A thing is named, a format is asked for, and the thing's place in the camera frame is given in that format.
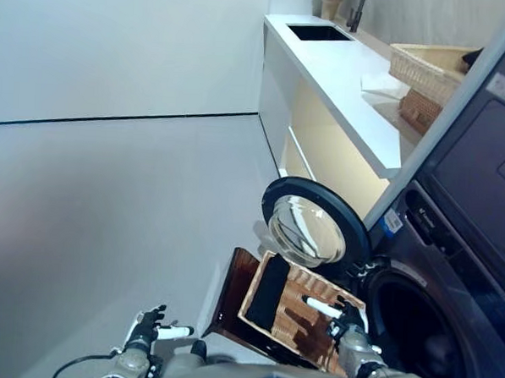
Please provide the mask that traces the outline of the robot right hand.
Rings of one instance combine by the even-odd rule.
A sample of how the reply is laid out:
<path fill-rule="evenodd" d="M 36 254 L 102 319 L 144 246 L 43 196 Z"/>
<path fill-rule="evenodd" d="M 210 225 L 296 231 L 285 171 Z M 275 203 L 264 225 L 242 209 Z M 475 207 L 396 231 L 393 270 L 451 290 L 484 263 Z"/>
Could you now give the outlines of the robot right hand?
<path fill-rule="evenodd" d="M 369 332 L 365 309 L 355 307 L 346 299 L 343 300 L 344 304 L 330 305 L 314 297 L 303 295 L 302 301 L 330 319 L 327 324 L 327 335 L 333 341 L 338 341 L 347 331 L 356 331 L 361 335 L 367 335 Z"/>

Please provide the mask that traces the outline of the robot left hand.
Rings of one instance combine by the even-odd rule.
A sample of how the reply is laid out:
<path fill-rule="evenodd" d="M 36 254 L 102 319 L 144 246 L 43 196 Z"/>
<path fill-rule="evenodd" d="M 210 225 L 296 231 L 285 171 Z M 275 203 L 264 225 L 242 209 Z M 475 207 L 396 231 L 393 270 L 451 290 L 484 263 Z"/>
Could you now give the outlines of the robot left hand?
<path fill-rule="evenodd" d="M 192 326 L 163 325 L 166 309 L 165 304 L 160 304 L 151 310 L 139 312 L 127 333 L 123 350 L 135 348 L 147 352 L 157 341 L 187 338 L 195 333 Z"/>

